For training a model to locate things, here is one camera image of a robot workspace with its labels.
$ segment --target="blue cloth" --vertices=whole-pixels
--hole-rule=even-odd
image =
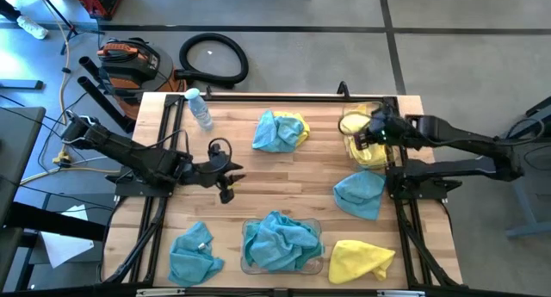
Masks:
[[[365,170],[339,182],[333,187],[333,194],[338,207],[346,213],[377,220],[384,188],[384,176]]]
[[[214,258],[210,242],[213,236],[205,223],[197,222],[176,238],[170,247],[169,280],[183,287],[201,284],[224,267],[224,261]]]
[[[303,130],[304,125],[296,118],[274,117],[272,111],[266,111],[258,122],[252,148],[265,152],[293,152]]]
[[[245,260],[268,271],[301,270],[306,261],[323,254],[318,232],[307,224],[272,211],[259,223],[245,227]]]

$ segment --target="concrete floor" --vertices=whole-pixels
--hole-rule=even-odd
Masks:
[[[9,0],[24,14],[52,24],[38,0]],[[76,0],[52,0],[68,18],[95,27]],[[395,27],[401,28],[551,28],[547,0],[388,0]],[[379,0],[123,0],[115,18],[102,25],[208,25],[208,26],[316,26],[383,27]],[[108,37],[139,36],[161,46],[177,59],[180,45],[192,32],[110,31]],[[333,93],[344,80],[353,93],[397,94],[387,37],[383,33],[231,32],[250,61],[249,77],[238,91]],[[396,34],[399,63],[406,93],[421,95],[424,110],[470,131],[497,135],[522,113],[549,96],[551,47],[548,35],[413,35]],[[63,39],[51,31],[37,41],[18,29],[0,29],[0,78],[39,78],[41,91],[7,91],[2,94],[26,105],[40,105],[47,114],[59,115],[59,56]],[[82,34],[71,41],[71,81],[65,102],[83,92],[76,78],[87,73],[77,60],[92,55],[97,37]],[[201,44],[190,59],[199,69],[234,73],[237,60],[225,47]],[[0,99],[2,106],[10,103]],[[85,97],[76,107],[92,114],[110,129],[119,128],[94,102]],[[40,133],[42,146],[47,130]],[[40,172],[35,148],[26,176]],[[46,161],[59,150],[52,139]],[[97,156],[83,152],[87,158]],[[471,155],[437,149],[437,160]],[[116,169],[111,160],[90,166]],[[463,178],[463,187],[449,197],[449,211],[464,282],[472,288],[551,295],[551,235],[510,240],[505,229],[523,223],[509,183],[482,177]],[[58,174],[32,184],[36,188],[67,193],[107,193],[113,186],[102,175],[85,172]],[[530,199],[541,220],[551,220],[551,199],[545,189]],[[20,190],[18,201],[41,204],[41,195]],[[72,278],[78,270],[90,276]],[[95,279],[95,264],[67,264],[51,271],[36,270],[36,288],[80,285]]]

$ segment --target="water bottle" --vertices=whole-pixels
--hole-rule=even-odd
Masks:
[[[206,131],[213,130],[213,119],[208,113],[207,104],[205,103],[203,98],[199,96],[199,90],[195,88],[187,90],[183,93],[183,96],[188,99],[188,105],[189,109],[191,110],[191,114],[193,114],[199,126]]]

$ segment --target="yellow towel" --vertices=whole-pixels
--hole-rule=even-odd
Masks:
[[[377,280],[387,278],[394,251],[362,241],[341,240],[335,244],[329,262],[329,282],[341,284],[373,272]]]
[[[274,117],[277,116],[283,116],[283,117],[294,117],[295,119],[299,120],[302,125],[304,125],[304,130],[299,135],[299,140],[296,142],[296,146],[299,146],[306,138],[308,138],[308,135],[310,135],[310,126],[304,121],[302,118],[302,115],[298,113],[289,113],[289,112],[274,112]]]
[[[358,106],[349,112],[358,112],[360,114],[369,115],[366,105]],[[343,118],[340,126],[341,128],[346,128],[347,131],[354,133],[366,125],[366,118],[366,116],[359,114],[349,114]],[[383,165],[387,162],[387,154],[385,153],[384,145],[370,145],[368,148],[360,151],[356,148],[354,138],[351,136],[344,137],[344,145],[350,158],[354,158],[360,165],[376,166]]]

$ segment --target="wooden tabletop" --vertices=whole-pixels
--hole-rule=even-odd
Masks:
[[[145,93],[134,130],[135,141],[143,145],[157,142],[165,95]],[[401,114],[423,113],[419,96],[398,96],[398,101]],[[204,189],[193,185],[176,188],[169,199],[164,219],[154,285],[176,286],[167,279],[170,245],[195,222],[203,221],[214,236],[213,255],[226,261],[223,270],[203,283],[203,287],[406,288],[396,213],[387,193],[383,193],[378,220],[364,220],[343,212],[333,198],[333,186],[355,172],[354,163],[345,152],[343,137],[337,131],[337,120],[346,105],[327,102],[209,102],[214,119],[214,130],[210,133],[203,132],[189,109],[184,109],[182,124],[189,134],[189,149],[194,161],[207,160],[208,142],[224,137],[232,143],[232,161],[245,167],[247,177],[235,188],[235,198],[226,205],[220,203],[219,190],[215,187]],[[301,113],[310,125],[310,137],[294,153],[266,153],[251,149],[258,118],[267,109]],[[174,111],[170,119],[168,131],[172,130]],[[185,139],[179,139],[178,144],[179,150],[185,149]],[[434,161],[431,149],[409,151],[408,154],[410,158]],[[143,205],[143,198],[129,198],[115,213],[105,247],[103,278],[115,272],[134,246]],[[454,241],[443,207],[435,201],[419,201],[418,205],[428,249],[450,277],[461,282]],[[241,270],[243,222],[250,218],[261,219],[272,210],[294,219],[319,220],[325,245],[324,268],[319,274],[247,275]],[[344,239],[361,240],[396,251],[387,279],[379,282],[369,273],[345,284],[330,284],[327,275],[332,248],[338,240]],[[149,251],[148,245],[142,259],[140,279],[145,274]],[[417,252],[412,251],[412,256],[416,274],[421,279]]]

